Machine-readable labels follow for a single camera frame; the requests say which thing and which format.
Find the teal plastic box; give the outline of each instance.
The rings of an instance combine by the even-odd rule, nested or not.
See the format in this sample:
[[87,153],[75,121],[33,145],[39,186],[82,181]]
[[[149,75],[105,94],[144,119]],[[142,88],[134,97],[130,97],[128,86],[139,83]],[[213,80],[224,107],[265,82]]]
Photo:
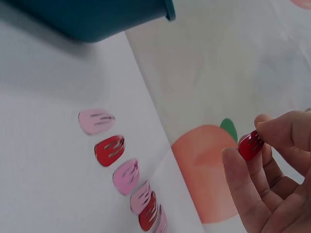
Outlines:
[[172,0],[7,0],[68,36],[97,42],[141,23],[175,20]]

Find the peach illustration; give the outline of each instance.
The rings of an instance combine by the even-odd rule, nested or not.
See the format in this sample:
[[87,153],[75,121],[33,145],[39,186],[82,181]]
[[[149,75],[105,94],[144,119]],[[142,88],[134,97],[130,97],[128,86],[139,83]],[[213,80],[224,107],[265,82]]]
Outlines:
[[306,10],[311,10],[311,0],[291,0],[293,4]]
[[237,147],[231,135],[218,126],[203,125],[172,145],[202,223],[222,222],[237,214],[222,163],[222,150]]

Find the pink press-on nail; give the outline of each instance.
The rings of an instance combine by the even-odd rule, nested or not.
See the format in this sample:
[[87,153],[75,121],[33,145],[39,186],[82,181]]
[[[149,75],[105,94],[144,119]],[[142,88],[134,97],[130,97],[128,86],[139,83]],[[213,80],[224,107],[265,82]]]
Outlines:
[[104,109],[87,109],[79,113],[79,122],[85,133],[93,135],[109,130],[115,118]]
[[147,181],[136,193],[131,196],[131,209],[134,214],[140,215],[151,199],[151,188]]
[[121,165],[113,173],[113,184],[123,195],[128,195],[135,188],[139,180],[139,166],[136,159],[131,159]]
[[167,231],[167,219],[162,205],[160,206],[160,223],[155,233],[166,233]]

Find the glossy nail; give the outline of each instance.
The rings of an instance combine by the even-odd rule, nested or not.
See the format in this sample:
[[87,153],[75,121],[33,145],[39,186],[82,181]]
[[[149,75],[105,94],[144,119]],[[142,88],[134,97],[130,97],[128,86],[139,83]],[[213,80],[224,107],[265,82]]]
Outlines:
[[139,180],[139,166],[136,159],[131,159],[121,165],[113,173],[113,184],[123,195],[130,194]]
[[104,109],[87,109],[79,113],[79,122],[86,134],[93,135],[109,130],[115,118]]
[[143,231],[149,231],[156,221],[158,214],[158,206],[156,202],[156,194],[152,192],[151,199],[145,209],[140,213],[138,219]]
[[110,166],[119,159],[125,150],[124,137],[121,135],[110,137],[95,146],[95,156],[103,166]]
[[252,131],[239,143],[241,156],[249,161],[252,160],[262,149],[264,141],[259,137],[257,131]]
[[134,214],[139,215],[148,205],[151,199],[151,188],[147,181],[137,192],[131,196],[131,210]]
[[155,233],[166,233],[167,231],[167,219],[162,205],[160,206],[160,223]]

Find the white paper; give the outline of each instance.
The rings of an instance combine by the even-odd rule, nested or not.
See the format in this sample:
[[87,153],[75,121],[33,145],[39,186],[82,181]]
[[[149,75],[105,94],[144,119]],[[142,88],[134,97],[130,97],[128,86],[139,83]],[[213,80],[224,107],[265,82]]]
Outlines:
[[[116,124],[86,135],[78,114],[89,108],[106,109]],[[0,3],[0,109],[1,232],[143,232],[130,197],[112,183],[131,158],[139,161],[139,183],[152,179],[167,203],[169,232],[202,227],[180,173],[165,178],[187,202],[178,215],[166,200],[170,190],[161,190],[164,178],[152,178],[164,156],[174,158],[124,33],[78,44]],[[102,167],[94,146],[116,134],[125,137],[125,153]]]
[[[291,0],[174,3],[175,22],[159,19],[127,32],[171,144],[225,118],[241,137],[258,114],[310,108],[311,10]],[[284,174],[301,182],[275,154]],[[203,224],[207,233],[245,232],[238,216]]]

